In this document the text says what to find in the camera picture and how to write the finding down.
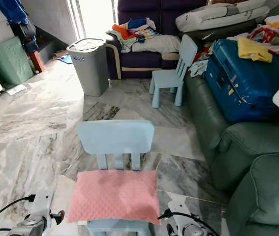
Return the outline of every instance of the child chair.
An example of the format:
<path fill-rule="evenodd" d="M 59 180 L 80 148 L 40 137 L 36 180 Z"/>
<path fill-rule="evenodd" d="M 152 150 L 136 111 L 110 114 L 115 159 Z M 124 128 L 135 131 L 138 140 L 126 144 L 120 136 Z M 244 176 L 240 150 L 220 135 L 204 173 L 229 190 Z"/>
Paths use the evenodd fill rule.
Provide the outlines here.
<path fill-rule="evenodd" d="M 149 89 L 149 93 L 154 95 L 152 102 L 153 108 L 159 107 L 159 90 L 163 88 L 170 88 L 171 93 L 175 93 L 175 88 L 177 88 L 174 105 L 178 107 L 181 106 L 183 79 L 187 68 L 192 65 L 196 53 L 196 44 L 189 36 L 184 34 L 180 45 L 180 59 L 178 61 L 177 68 L 175 70 L 153 71 L 153 77 L 151 79 Z"/>
<path fill-rule="evenodd" d="M 140 154 L 151 149 L 155 128 L 147 120 L 100 120 L 82 122 L 78 135 L 84 150 L 97 155 L 98 167 L 107 170 L 106 154 L 114 154 L 115 167 L 124 169 L 123 153 L 131 153 L 132 169 L 140 170 Z M 137 232 L 151 236 L 148 222 L 120 219 L 93 220 L 87 223 L 92 236 L 106 236 L 106 232 Z"/>

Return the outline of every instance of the pink cushion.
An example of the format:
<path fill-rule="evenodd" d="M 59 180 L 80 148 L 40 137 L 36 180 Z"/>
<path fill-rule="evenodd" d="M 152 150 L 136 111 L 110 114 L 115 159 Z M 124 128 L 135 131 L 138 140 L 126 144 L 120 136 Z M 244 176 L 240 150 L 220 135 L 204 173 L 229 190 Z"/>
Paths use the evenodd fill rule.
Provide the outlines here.
<path fill-rule="evenodd" d="M 160 225 L 156 171 L 100 170 L 78 173 L 69 222 L 99 219 Z"/>

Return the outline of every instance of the gray laundry hamper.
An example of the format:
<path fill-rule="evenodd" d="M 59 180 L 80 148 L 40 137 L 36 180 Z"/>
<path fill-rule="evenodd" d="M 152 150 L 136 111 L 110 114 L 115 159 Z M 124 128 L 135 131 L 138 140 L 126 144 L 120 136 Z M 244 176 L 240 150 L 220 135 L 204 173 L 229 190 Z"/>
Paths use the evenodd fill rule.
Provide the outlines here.
<path fill-rule="evenodd" d="M 84 38 L 67 47 L 85 95 L 99 97 L 109 87 L 105 41 Z"/>

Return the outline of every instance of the hanging clothes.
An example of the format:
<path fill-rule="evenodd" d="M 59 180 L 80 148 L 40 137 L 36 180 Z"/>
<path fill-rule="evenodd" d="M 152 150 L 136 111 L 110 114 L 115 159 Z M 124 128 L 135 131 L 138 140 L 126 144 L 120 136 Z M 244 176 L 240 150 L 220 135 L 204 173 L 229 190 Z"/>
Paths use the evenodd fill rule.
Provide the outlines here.
<path fill-rule="evenodd" d="M 9 23 L 28 24 L 27 14 L 20 0 L 0 0 L 0 10 Z"/>

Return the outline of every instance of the yellow cloth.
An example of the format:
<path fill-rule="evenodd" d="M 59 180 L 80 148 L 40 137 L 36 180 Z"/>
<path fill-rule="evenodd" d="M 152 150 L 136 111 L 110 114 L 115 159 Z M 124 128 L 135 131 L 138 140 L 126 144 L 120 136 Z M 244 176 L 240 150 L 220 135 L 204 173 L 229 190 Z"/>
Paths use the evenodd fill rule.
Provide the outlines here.
<path fill-rule="evenodd" d="M 239 57 L 244 59 L 261 60 L 271 63 L 273 55 L 268 48 L 247 38 L 238 38 Z"/>

